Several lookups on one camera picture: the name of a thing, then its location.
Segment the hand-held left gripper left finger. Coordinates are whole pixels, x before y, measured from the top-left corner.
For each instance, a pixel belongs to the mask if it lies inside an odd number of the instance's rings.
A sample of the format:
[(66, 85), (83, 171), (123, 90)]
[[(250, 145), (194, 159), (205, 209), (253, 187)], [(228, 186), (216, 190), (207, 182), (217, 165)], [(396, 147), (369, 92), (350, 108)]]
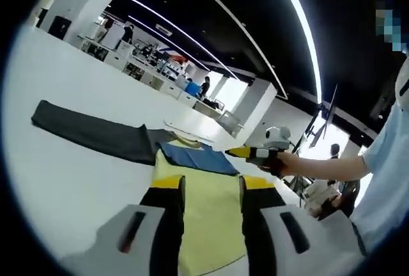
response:
[(71, 275), (177, 275), (184, 211), (185, 177), (155, 180), (139, 204), (97, 229), (89, 249), (61, 263)]

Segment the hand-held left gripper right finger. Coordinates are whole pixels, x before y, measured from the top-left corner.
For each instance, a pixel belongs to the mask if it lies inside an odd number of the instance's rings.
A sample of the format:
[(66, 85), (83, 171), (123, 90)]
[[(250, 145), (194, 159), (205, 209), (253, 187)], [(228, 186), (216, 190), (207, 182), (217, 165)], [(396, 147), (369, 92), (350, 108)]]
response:
[(343, 212), (317, 220), (263, 178), (239, 182), (249, 275), (350, 275), (364, 260)]

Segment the person's right hand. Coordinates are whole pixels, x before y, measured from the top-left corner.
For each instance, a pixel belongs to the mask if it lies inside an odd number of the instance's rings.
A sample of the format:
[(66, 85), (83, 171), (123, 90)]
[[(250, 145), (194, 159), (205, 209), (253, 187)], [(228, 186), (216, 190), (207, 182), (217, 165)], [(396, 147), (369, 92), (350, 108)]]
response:
[(279, 152), (271, 153), (262, 161), (258, 168), (278, 178), (290, 175), (289, 167), (280, 158), (281, 155), (282, 153)]

